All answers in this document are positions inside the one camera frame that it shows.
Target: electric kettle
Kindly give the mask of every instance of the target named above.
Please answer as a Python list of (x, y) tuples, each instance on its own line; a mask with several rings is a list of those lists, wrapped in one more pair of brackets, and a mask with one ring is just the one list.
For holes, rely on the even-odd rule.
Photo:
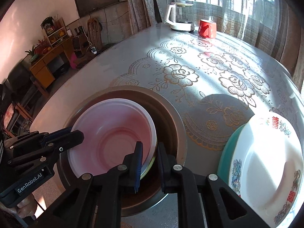
[(193, 4), (171, 3), (167, 6), (165, 22), (171, 29), (179, 32), (194, 31)]

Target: brown basin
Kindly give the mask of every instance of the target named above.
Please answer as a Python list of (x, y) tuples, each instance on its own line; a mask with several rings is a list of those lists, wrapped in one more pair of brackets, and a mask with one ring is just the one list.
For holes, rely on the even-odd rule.
[[(85, 100), (73, 112), (65, 126), (73, 126), (78, 117), (92, 105), (110, 98), (125, 98), (137, 102), (144, 107), (153, 119), (157, 139), (164, 142), (166, 152), (176, 156), (177, 162), (184, 165), (187, 152), (187, 139), (183, 122), (176, 109), (161, 95), (142, 87), (119, 86), (110, 87)], [(67, 152), (60, 155), (57, 162), (59, 177), (65, 188), (75, 180), (67, 158)], [(136, 195), (122, 197), (122, 216), (140, 213), (161, 201), (165, 194), (161, 191), (157, 160), (148, 173), (141, 179), (139, 192)]]

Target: pink bowl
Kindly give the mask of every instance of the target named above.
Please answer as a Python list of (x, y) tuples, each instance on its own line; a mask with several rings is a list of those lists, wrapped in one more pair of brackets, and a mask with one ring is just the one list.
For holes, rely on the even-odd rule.
[(142, 174), (154, 156), (157, 140), (152, 118), (131, 100), (114, 98), (93, 105), (77, 119), (72, 131), (77, 129), (85, 139), (68, 151), (77, 177), (103, 174), (122, 164), (125, 155), (134, 152), (137, 141), (143, 144)]

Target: red mug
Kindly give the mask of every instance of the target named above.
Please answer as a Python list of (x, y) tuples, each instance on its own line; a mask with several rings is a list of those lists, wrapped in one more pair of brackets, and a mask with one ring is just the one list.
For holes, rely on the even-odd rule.
[(200, 20), (199, 35), (204, 38), (215, 39), (216, 37), (216, 23), (213, 21)]

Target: desk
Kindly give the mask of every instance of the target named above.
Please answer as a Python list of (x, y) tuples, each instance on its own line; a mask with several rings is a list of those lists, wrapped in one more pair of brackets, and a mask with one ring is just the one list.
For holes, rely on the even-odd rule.
[[(294, 127), (304, 151), (304, 106), (290, 74), (261, 50), (224, 33), (216, 39), (175, 32), (159, 23), (116, 44), (70, 78), (37, 115), (30, 131), (54, 132), (84, 100), (108, 87), (152, 89), (179, 112), (187, 133), (185, 167), (216, 173), (232, 135), (259, 111), (272, 110)], [(58, 174), (53, 178), (60, 181)], [(300, 185), (287, 228), (304, 201)], [(124, 217), (132, 227), (177, 227), (176, 195), (140, 214)]]
[(63, 52), (65, 53), (66, 57), (70, 59), (74, 52), (72, 37), (65, 39), (59, 45), (52, 48), (29, 68), (29, 70), (44, 88), (47, 88), (55, 80), (51, 71), (48, 69), (48, 63)]

